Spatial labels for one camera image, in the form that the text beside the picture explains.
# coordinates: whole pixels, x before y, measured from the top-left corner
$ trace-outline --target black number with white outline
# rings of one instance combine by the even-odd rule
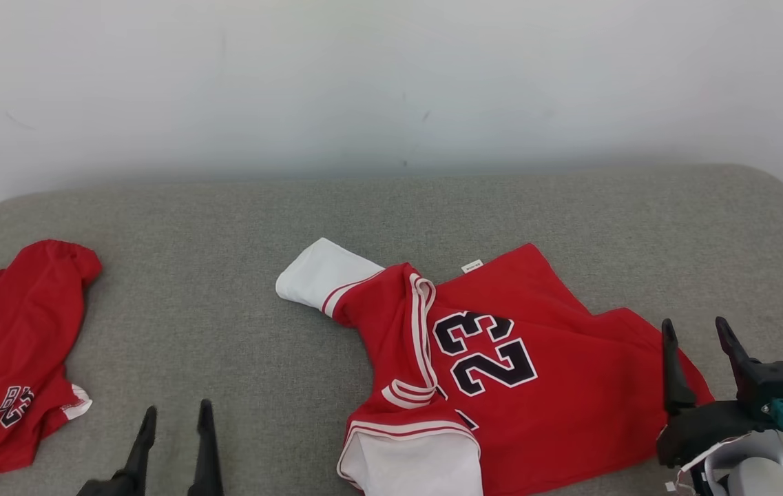
[[[486,331],[492,342],[499,342],[510,337],[513,328],[514,323],[508,318],[461,311],[437,321],[435,338],[441,351],[450,357],[455,357],[468,350],[467,338]],[[456,336],[457,331],[461,331],[461,337]],[[476,396],[486,391],[481,376],[507,387],[519,386],[539,376],[532,365],[526,346],[523,345],[523,339],[499,343],[495,346],[495,353],[498,358],[488,357],[479,352],[471,353],[459,358],[453,364],[450,372],[461,392]]]

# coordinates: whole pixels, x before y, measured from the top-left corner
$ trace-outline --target white label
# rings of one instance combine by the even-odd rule
[[[467,264],[466,266],[461,268],[461,272],[469,273],[470,271],[474,270],[475,268],[479,268],[483,266],[482,260],[474,260],[470,264]]]

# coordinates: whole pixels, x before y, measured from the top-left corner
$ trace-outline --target white wall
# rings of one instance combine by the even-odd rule
[[[0,200],[700,161],[783,179],[783,0],[0,0]]]

